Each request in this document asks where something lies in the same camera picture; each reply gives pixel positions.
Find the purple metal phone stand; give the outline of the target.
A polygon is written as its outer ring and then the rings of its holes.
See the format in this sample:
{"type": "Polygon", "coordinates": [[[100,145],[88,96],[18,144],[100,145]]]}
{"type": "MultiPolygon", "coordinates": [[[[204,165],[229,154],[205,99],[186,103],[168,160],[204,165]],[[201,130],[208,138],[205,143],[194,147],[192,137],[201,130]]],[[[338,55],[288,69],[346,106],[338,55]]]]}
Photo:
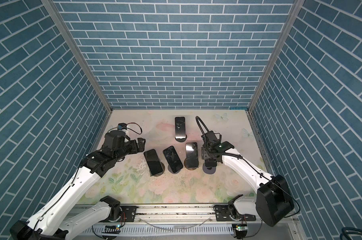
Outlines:
{"type": "Polygon", "coordinates": [[[203,172],[208,175],[213,175],[216,172],[217,164],[204,163],[203,172]]]}

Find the wooden base phone stand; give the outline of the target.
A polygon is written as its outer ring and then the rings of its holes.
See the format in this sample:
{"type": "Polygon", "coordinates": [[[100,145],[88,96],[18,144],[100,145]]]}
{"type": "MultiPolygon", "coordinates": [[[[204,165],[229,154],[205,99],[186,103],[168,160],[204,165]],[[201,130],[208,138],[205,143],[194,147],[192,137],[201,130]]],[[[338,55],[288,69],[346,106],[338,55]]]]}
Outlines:
{"type": "Polygon", "coordinates": [[[187,170],[193,171],[199,167],[199,163],[184,162],[184,166],[187,170]]]}

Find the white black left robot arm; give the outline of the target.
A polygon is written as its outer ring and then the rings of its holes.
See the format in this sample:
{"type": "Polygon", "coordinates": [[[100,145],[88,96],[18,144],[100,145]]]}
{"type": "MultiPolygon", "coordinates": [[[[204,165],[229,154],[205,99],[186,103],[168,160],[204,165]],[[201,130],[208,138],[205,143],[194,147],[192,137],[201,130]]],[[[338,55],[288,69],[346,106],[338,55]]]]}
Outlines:
{"type": "Polygon", "coordinates": [[[27,221],[17,221],[10,229],[14,240],[72,240],[100,221],[122,219],[120,201],[111,196],[101,198],[94,206],[68,220],[67,214],[80,198],[115,164],[128,155],[142,153],[146,140],[130,139],[127,131],[106,133],[101,149],[87,154],[75,174],[39,211],[27,221]]]}

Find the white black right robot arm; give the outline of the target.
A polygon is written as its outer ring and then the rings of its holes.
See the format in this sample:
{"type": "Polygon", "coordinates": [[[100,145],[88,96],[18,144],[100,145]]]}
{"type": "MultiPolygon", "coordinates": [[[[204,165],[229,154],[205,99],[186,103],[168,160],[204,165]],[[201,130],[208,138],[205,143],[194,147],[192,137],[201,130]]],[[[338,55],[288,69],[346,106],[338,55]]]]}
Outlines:
{"type": "Polygon", "coordinates": [[[256,192],[255,200],[238,197],[233,205],[240,215],[258,215],[268,226],[275,226],[294,209],[286,179],[272,176],[242,157],[229,142],[221,142],[213,131],[202,134],[202,156],[223,163],[242,177],[256,192]]]}

